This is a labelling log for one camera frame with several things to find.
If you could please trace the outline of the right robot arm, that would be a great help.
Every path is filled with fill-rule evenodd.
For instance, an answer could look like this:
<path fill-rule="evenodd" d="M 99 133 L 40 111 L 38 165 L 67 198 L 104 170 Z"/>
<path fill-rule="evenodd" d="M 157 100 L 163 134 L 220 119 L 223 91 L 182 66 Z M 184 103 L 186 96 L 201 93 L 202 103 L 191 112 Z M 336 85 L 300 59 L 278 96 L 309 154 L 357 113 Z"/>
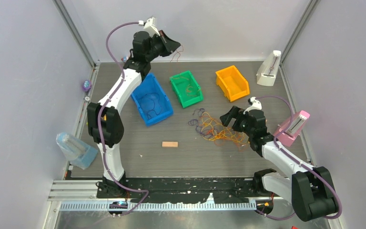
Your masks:
<path fill-rule="evenodd" d="M 246 134 L 250 147 L 285 174 L 281 176 L 273 169 L 256 172 L 253 182 L 256 194 L 277 194 L 292 205 L 302 221 L 321 217 L 335 219 L 341 215 L 342 205 L 328 169 L 315 167 L 289 152 L 268 132 L 260 108 L 251 106 L 244 110 L 233 106 L 220 117 L 223 126 L 228 126 L 232 119 L 232 129 Z"/>

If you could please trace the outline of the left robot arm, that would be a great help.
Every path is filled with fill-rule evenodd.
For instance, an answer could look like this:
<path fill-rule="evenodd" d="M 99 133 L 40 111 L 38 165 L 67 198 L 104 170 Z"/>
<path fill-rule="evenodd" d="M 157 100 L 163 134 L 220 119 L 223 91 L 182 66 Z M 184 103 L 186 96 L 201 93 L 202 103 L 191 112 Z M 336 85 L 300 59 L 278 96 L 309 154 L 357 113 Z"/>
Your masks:
<path fill-rule="evenodd" d="M 163 31 L 150 35 L 146 31 L 133 36 L 130 57 L 121 66 L 121 75 L 111 90 L 87 109 L 89 135 L 97 143 L 104 167 L 102 182 L 109 192 L 120 198 L 126 191 L 125 170 L 121 162 L 120 142 L 124 135 L 121 111 L 132 92 L 143 82 L 151 69 L 151 61 L 173 54 L 181 44 Z"/>

